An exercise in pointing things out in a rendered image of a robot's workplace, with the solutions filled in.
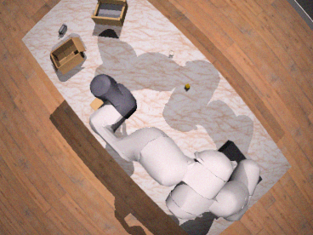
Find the tan square mat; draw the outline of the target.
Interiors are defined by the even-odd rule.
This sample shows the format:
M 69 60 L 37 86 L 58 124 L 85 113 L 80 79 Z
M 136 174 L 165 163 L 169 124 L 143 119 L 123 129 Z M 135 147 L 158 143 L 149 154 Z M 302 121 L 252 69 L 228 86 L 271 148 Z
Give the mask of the tan square mat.
M 101 106 L 102 104 L 103 104 L 102 100 L 95 98 L 90 105 L 96 111 L 98 107 Z

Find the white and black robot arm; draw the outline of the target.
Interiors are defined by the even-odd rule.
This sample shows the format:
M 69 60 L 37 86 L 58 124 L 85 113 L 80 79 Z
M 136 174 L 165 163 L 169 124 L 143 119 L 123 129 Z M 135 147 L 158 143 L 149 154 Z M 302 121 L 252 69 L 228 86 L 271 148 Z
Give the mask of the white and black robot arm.
M 166 199 L 175 217 L 189 220 L 210 211 L 227 221 L 239 221 L 258 184 L 259 164 L 252 159 L 237 164 L 215 150 L 196 151 L 197 159 L 189 158 L 155 127 L 118 138 L 114 133 L 137 110 L 137 100 L 113 79 L 100 74 L 90 83 L 94 97 L 103 100 L 89 117 L 91 129 L 120 157 L 141 164 L 158 184 L 176 185 Z

